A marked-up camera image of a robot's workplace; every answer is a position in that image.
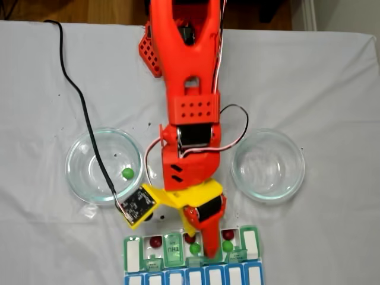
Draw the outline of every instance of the green ball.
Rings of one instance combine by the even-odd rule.
[[[198,253],[201,252],[201,246],[199,243],[195,242],[192,245],[190,245],[190,252],[192,255],[197,255]]]
[[[124,168],[122,175],[126,180],[131,180],[135,176],[135,172],[131,168]]]
[[[224,252],[231,252],[233,250],[233,244],[229,240],[225,240],[221,244],[221,248],[223,248]]]

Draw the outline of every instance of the glass bowl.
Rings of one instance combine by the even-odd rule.
[[[95,129],[94,136],[117,197],[123,200],[139,187],[143,178],[141,148],[131,135],[120,129]],[[127,167],[134,171],[130,180],[122,176],[122,171]],[[88,132],[69,149],[65,168],[67,181],[80,199],[97,205],[113,203],[113,195],[99,168]]]
[[[290,199],[305,176],[305,160],[297,145],[273,129],[258,129],[237,147],[231,165],[236,186],[266,204]]]

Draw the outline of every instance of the white table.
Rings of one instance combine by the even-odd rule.
[[[143,147],[166,124],[161,79],[138,56],[142,27],[66,24],[65,62],[93,126],[131,133]],[[80,101],[62,75],[57,26],[0,22],[1,284],[121,284],[120,215],[93,219],[71,194],[67,150],[86,131]],[[229,175],[223,223],[261,230],[267,284],[378,284],[380,280],[380,76],[375,39],[363,34],[227,30],[222,105],[243,104],[252,128],[275,128],[303,149],[306,178],[293,201],[265,207]],[[222,118],[223,142],[238,118]],[[152,159],[159,166],[156,150]],[[179,226],[161,209],[137,233]],[[167,223],[158,220],[167,213]]]

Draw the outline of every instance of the red 3d-printed part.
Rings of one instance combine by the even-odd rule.
[[[180,157],[177,128],[211,124],[208,146],[220,146],[220,94],[211,93],[219,48],[220,0],[174,8],[172,0],[151,0],[150,23],[152,44],[166,83],[169,117],[168,126],[160,131],[164,188],[177,191],[205,181],[219,166],[218,152]],[[183,23],[194,27],[192,46],[184,43],[178,31]],[[193,78],[199,84],[186,87]]]
[[[149,21],[145,24],[145,34],[138,44],[138,53],[152,72],[153,76],[157,78],[161,77],[162,72],[159,65],[159,59],[152,46]]]
[[[202,222],[199,221],[197,210],[194,207],[187,206],[183,208],[183,213],[189,223],[201,232],[206,256],[211,258],[218,252],[219,219],[223,217],[226,209],[227,199],[224,195],[221,195],[221,198],[222,203],[219,212]]]

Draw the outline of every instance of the red candy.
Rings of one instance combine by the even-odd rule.
[[[153,236],[149,240],[149,244],[152,248],[159,248],[162,246],[162,237],[161,236]]]
[[[185,242],[188,244],[193,244],[195,242],[195,236],[190,237],[187,233],[185,233]]]
[[[225,240],[232,240],[235,237],[235,234],[233,233],[233,230],[224,230],[221,232],[221,236]]]

